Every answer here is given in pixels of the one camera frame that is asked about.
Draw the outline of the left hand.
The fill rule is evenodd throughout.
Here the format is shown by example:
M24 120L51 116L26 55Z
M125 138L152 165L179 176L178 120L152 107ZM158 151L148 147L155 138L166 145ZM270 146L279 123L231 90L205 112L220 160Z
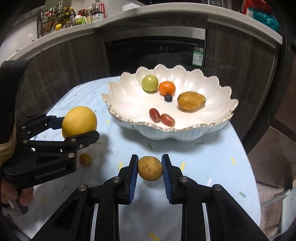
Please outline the left hand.
M23 189L19 194L14 185L7 180L1 180L1 204L9 204L9 199L18 199L22 206L29 206L34 196L34 188Z

